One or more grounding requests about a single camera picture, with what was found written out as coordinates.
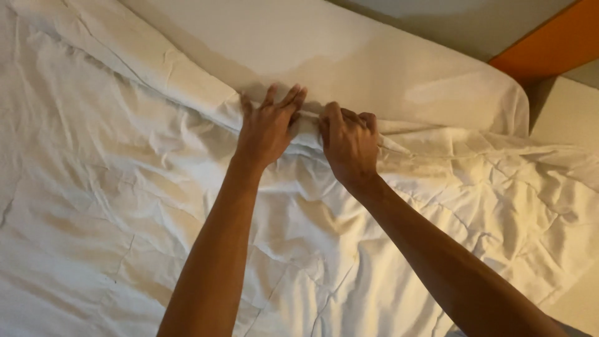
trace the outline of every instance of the forearm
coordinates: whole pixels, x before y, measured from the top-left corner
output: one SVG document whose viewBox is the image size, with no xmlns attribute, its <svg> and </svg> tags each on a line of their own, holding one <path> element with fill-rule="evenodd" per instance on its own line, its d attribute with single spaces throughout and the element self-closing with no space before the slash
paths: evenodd
<svg viewBox="0 0 599 337">
<path fill-rule="evenodd" d="M 231 336 L 261 170 L 234 157 L 194 243 L 158 336 Z"/>
<path fill-rule="evenodd" d="M 380 178 L 350 191 L 469 336 L 565 336 L 501 276 L 413 210 Z"/>
</svg>

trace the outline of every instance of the orange panel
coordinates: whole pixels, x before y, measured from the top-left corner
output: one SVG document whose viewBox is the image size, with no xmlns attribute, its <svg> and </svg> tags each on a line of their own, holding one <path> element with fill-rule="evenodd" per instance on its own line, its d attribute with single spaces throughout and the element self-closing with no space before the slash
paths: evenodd
<svg viewBox="0 0 599 337">
<path fill-rule="evenodd" d="M 579 0 L 489 61 L 523 86 L 599 58 L 599 0 Z"/>
</svg>

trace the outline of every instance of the bed sheet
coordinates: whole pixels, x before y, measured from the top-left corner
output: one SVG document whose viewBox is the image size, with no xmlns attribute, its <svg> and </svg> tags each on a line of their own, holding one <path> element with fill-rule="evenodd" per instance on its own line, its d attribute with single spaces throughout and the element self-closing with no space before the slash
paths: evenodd
<svg viewBox="0 0 599 337">
<path fill-rule="evenodd" d="M 234 152 L 237 93 L 116 1 L 14 0 L 0 37 L 0 335 L 156 333 Z M 314 116 L 265 171 L 235 336 L 444 336 Z M 380 121 L 377 168 L 536 304 L 598 255 L 597 157 Z"/>
<path fill-rule="evenodd" d="M 260 100 L 268 85 L 310 88 L 388 121 L 528 136 L 528 99 L 469 56 L 324 0 L 121 0 L 200 67 Z"/>
</svg>

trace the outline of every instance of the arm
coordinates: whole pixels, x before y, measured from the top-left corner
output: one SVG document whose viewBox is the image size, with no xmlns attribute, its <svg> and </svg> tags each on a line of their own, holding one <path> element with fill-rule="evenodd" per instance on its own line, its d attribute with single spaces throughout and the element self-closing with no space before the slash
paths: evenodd
<svg viewBox="0 0 599 337">
<path fill-rule="evenodd" d="M 289 145 L 289 127 L 299 116 L 307 90 L 294 86 L 278 104 L 275 93 L 273 85 L 258 109 L 241 97 L 244 121 L 237 150 L 183 266 L 158 337 L 233 333 L 258 183 L 266 166 Z"/>
<path fill-rule="evenodd" d="M 335 177 L 372 214 L 469 337 L 566 334 L 500 275 L 413 210 L 376 172 L 376 117 L 329 103 L 320 119 Z"/>
</svg>

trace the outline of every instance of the white duvet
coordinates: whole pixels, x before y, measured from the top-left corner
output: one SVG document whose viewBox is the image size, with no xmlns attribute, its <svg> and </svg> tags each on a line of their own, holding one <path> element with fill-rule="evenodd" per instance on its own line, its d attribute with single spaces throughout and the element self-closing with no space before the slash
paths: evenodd
<svg viewBox="0 0 599 337">
<path fill-rule="evenodd" d="M 235 149 L 238 95 L 118 2 L 14 0 L 0 50 L 0 335 L 151 336 Z M 380 121 L 379 172 L 536 304 L 598 255 L 599 163 Z M 313 117 L 262 177 L 235 336 L 444 336 Z"/>
</svg>

